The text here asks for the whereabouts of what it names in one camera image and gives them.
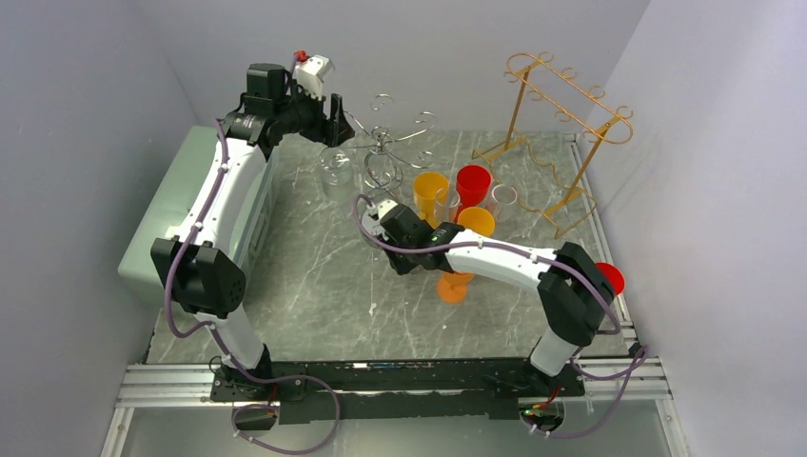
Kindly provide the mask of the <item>clear ribbed wine glass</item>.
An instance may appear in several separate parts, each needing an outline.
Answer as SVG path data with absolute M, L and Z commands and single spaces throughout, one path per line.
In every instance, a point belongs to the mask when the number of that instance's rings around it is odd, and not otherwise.
M 319 155 L 320 184 L 325 197 L 346 202 L 355 189 L 351 155 L 344 149 L 325 148 Z

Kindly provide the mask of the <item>orange plastic goblet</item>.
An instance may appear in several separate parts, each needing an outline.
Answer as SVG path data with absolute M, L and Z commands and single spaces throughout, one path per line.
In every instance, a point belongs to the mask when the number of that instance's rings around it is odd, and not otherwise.
M 471 231 L 482 237 L 490 237 L 496 227 L 494 216 L 487 209 L 481 207 L 463 209 L 458 215 L 457 223 L 466 231 Z
M 457 304 L 467 294 L 467 285 L 473 280 L 474 274 L 443 272 L 437 283 L 438 296 L 447 303 Z
M 435 228 L 439 224 L 435 207 L 437 204 L 442 206 L 445 203 L 449 180 L 437 171 L 425 171 L 412 181 L 412 190 L 416 212 Z

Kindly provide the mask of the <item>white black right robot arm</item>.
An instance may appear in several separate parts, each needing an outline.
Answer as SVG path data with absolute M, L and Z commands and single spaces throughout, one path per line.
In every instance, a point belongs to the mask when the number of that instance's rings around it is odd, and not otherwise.
M 368 208 L 378 229 L 365 237 L 382 248 L 391 267 L 407 274 L 416 267 L 487 277 L 540 300 L 548 328 L 529 355 L 524 382 L 546 395 L 561 382 L 561 370 L 601 331 L 604 319 L 619 320 L 612 302 L 624 289 L 621 272 L 596 263 L 580 245 L 528 248 L 484 236 L 461 222 L 431 227 L 410 207 L 384 200 Z

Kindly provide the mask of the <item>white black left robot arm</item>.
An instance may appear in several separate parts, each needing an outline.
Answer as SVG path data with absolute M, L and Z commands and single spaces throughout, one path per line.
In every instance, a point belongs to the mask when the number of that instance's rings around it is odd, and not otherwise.
M 246 275 L 230 257 L 231 239 L 252 183 L 286 135 L 329 148 L 354 137 L 341 95 L 324 94 L 332 69 L 320 54 L 298 57 L 289 68 L 250 65 L 238 106 L 214 122 L 212 163 L 188 215 L 150 248 L 169 330 L 187 338 L 206 329 L 223 364 L 238 370 L 236 388 L 251 400 L 268 395 L 274 375 L 270 352 L 246 317 Z

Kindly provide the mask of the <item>clear wine glass centre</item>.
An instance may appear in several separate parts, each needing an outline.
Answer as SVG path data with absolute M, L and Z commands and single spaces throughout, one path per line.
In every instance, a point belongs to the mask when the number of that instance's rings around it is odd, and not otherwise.
M 453 188 L 440 189 L 436 194 L 434 217 L 438 224 L 454 223 L 461 204 L 460 195 Z

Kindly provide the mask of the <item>chrome wine glass rack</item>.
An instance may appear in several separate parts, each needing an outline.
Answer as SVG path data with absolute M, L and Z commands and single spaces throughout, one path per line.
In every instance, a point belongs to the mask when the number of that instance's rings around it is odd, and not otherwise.
M 394 135 L 384 125 L 368 128 L 349 111 L 345 112 L 345 116 L 350 125 L 358 128 L 365 138 L 355 146 L 335 147 L 344 149 L 351 155 L 355 185 L 361 184 L 370 191 L 392 196 L 393 191 L 399 189 L 403 183 L 405 169 L 424 171 L 434 165 L 435 155 L 429 150 L 419 151 L 414 159 L 406 159 L 395 151 L 398 145 L 434 129 L 437 116 L 433 112 L 423 110 L 416 114 L 413 119 L 416 129 L 404 136 Z

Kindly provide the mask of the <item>clear wine glass right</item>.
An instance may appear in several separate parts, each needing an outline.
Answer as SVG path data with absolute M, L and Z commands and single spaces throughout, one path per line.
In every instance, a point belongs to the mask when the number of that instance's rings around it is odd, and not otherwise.
M 485 209 L 499 225 L 511 218 L 517 204 L 518 193 L 516 189 L 510 185 L 498 184 L 489 191 Z

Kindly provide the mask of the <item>gold wine glass rack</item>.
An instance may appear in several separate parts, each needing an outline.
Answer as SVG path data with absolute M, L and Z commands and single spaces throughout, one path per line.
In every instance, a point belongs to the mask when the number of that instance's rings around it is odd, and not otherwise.
M 584 174 L 602 146 L 634 138 L 634 111 L 607 102 L 602 86 L 580 82 L 549 51 L 510 55 L 503 76 L 517 89 L 506 131 L 473 149 L 471 159 L 487 169 L 492 186 L 516 192 L 515 208 L 547 222 L 561 239 L 595 212 Z

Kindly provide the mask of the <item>orange plastic goblet back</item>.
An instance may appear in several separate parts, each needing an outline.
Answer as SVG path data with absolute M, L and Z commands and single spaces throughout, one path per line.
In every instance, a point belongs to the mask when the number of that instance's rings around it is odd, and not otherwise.
M 439 224 L 435 207 L 437 204 L 442 206 L 445 203 L 449 180 L 437 171 L 425 171 L 412 181 L 412 190 L 416 212 L 435 228 Z

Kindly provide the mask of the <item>red plastic goblet back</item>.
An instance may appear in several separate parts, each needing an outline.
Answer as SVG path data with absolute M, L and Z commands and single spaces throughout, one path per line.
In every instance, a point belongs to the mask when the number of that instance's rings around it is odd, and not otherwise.
M 476 207 L 488 193 L 492 177 L 487 168 L 479 165 L 462 167 L 456 177 L 456 191 L 460 196 L 459 212 Z

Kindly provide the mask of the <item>green plastic storage box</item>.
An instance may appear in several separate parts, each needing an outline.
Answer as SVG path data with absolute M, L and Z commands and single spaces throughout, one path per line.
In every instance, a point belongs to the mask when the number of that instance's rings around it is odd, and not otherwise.
M 196 126 L 188 131 L 118 266 L 127 288 L 149 308 L 164 303 L 164 287 L 150 258 L 150 248 L 155 239 L 172 236 L 189 214 L 213 162 L 217 143 L 212 127 Z M 268 233 L 280 165 L 280 149 L 275 148 L 264 171 L 252 181 L 234 224 L 229 255 L 247 276 L 254 269 Z

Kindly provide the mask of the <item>red plastic goblet lying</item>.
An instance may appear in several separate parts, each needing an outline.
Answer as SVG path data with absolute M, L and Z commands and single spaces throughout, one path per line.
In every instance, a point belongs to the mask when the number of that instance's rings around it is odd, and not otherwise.
M 621 295 L 625 289 L 625 279 L 622 272 L 607 262 L 597 262 L 597 267 L 614 290 L 614 297 Z

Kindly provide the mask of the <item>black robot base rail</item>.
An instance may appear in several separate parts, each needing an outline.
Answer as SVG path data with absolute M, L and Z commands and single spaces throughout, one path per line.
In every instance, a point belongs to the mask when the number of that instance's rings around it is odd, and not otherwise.
M 218 404 L 272 401 L 283 425 L 343 420 L 484 416 L 516 420 L 531 403 L 581 397 L 579 374 L 550 377 L 524 358 L 276 362 L 277 382 L 255 384 L 217 368 L 209 398 Z

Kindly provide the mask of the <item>aluminium frame rail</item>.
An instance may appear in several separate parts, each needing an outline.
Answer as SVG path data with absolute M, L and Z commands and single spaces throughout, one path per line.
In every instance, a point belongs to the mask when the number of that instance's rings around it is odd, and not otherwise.
M 563 368 L 550 378 L 521 358 L 337 362 L 278 362 L 278 386 L 251 387 L 216 363 L 206 365 L 135 365 L 128 367 L 117 395 L 102 449 L 120 456 L 138 408 L 221 407 L 225 411 L 270 403 L 280 422 L 306 424 L 328 420 L 333 389 L 341 417 L 349 419 L 485 416 L 508 420 L 522 410 L 545 418 L 565 403 L 594 404 L 615 397 L 648 401 L 660 417 L 661 435 L 671 455 L 687 456 L 673 396 L 662 364 L 649 358 L 640 367 L 629 357 L 595 357 L 580 362 L 582 371 Z

